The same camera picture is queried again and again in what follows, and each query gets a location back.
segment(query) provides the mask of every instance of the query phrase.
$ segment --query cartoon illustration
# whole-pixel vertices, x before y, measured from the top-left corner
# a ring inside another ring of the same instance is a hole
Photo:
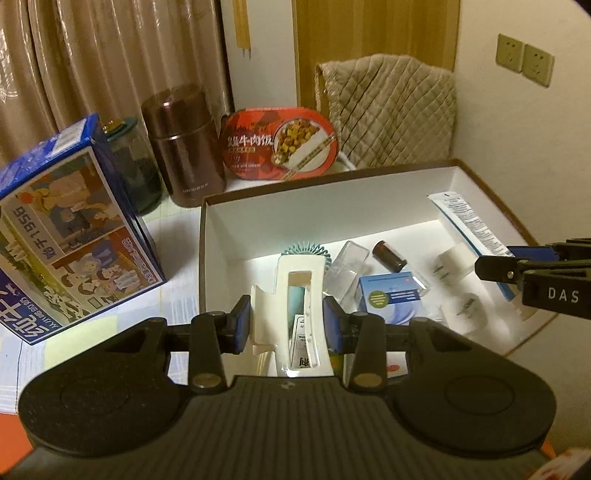
[[[90,313],[29,250],[4,215],[0,217],[0,268],[62,325]]]
[[[33,209],[64,253],[123,226],[88,153],[31,183],[16,200]]]
[[[101,308],[154,281],[149,270],[148,278],[145,276],[145,263],[137,250],[130,251],[130,245],[135,244],[131,243],[127,230],[122,228],[60,258],[52,267],[61,284],[83,306]]]
[[[86,280],[88,280],[86,275],[78,275],[77,273],[67,273],[61,277],[62,285],[68,288],[77,287]]]

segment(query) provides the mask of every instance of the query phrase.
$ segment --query teal round comb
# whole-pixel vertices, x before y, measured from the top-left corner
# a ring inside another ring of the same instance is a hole
[[[328,250],[315,242],[297,242],[283,250],[281,255],[322,255],[326,259],[324,261],[325,270],[328,270],[332,264],[332,258]]]

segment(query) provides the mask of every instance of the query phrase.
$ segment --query blue snack box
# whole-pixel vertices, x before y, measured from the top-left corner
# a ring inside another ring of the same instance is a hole
[[[34,344],[161,285],[97,114],[0,171],[0,323]]]

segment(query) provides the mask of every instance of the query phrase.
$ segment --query quilted cushion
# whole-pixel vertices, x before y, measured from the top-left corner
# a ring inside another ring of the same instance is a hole
[[[445,160],[456,116],[453,73],[408,55],[376,54],[316,67],[341,150],[358,168]]]

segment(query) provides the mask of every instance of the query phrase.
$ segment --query brown thermos food jar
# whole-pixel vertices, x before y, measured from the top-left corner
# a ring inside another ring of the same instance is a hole
[[[198,207],[223,192],[226,176],[213,118],[197,85],[164,90],[142,104],[148,136],[174,203]]]

